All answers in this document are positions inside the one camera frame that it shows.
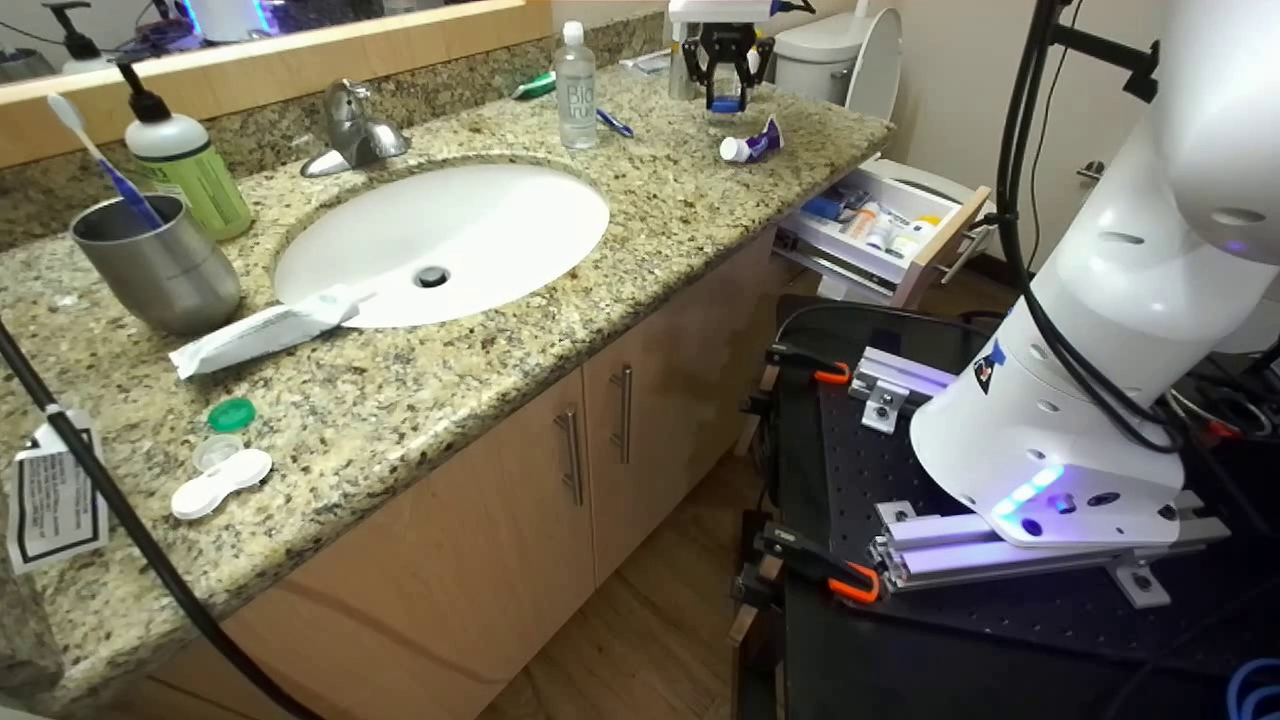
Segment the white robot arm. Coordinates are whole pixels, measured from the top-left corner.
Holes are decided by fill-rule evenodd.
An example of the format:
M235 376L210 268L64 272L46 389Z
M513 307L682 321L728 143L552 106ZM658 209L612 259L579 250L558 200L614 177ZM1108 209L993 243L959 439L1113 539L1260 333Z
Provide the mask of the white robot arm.
M1151 49L1066 27L1064 3L1035 0L1028 21L995 223L1019 223L1053 49L1117 62L1142 117L909 439L936 487L1019 546L1165 546L1185 460L1154 401L1246 323L1280 268L1280 0L1165 0Z

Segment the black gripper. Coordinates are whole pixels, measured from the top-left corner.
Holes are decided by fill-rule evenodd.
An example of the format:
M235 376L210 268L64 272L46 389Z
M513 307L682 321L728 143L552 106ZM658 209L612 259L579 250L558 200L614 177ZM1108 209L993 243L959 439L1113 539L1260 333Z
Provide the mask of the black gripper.
M773 38L752 25L695 25L682 38L686 76L699 83L704 119L717 117L712 78L720 66L739 83L739 117L754 106L754 83L768 76Z

